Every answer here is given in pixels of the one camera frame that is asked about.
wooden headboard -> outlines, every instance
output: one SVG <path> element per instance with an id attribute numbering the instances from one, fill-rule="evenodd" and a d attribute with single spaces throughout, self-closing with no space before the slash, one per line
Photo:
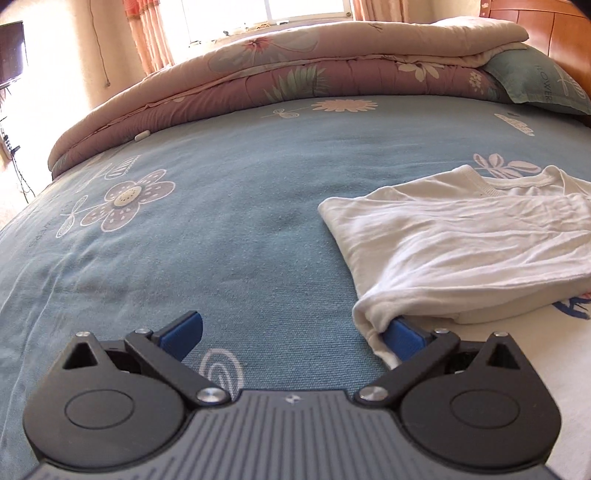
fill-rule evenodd
<path id="1" fill-rule="evenodd" d="M 510 20 L 591 96 L 591 21 L 567 0 L 481 0 L 480 16 Z"/>

television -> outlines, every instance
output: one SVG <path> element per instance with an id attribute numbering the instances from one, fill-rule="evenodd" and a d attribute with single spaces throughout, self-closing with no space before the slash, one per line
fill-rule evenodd
<path id="1" fill-rule="evenodd" d="M 0 89 L 22 75 L 27 62 L 22 22 L 0 25 Z"/>

white t-shirt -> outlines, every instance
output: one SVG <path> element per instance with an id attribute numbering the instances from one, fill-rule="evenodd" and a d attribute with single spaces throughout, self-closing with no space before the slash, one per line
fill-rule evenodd
<path id="1" fill-rule="evenodd" d="M 353 276 L 353 321 L 391 368 L 379 334 L 398 315 L 491 322 L 591 290 L 591 183 L 554 166 L 504 180 L 464 165 L 319 212 Z"/>

gray ribbed plate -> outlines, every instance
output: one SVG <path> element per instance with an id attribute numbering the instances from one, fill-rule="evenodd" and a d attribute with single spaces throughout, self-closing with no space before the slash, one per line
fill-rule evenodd
<path id="1" fill-rule="evenodd" d="M 83 474 L 41 465 L 28 480 L 484 480 L 436 463 L 409 444 L 385 410 L 343 391 L 245 391 L 200 410 L 182 437 L 144 464 Z M 556 480 L 539 466 L 495 480 Z"/>

window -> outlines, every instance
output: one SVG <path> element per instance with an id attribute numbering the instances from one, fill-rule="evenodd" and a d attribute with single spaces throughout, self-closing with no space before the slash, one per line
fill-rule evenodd
<path id="1" fill-rule="evenodd" d="M 349 0 L 182 0 L 190 42 L 206 42 L 259 26 L 351 17 Z"/>

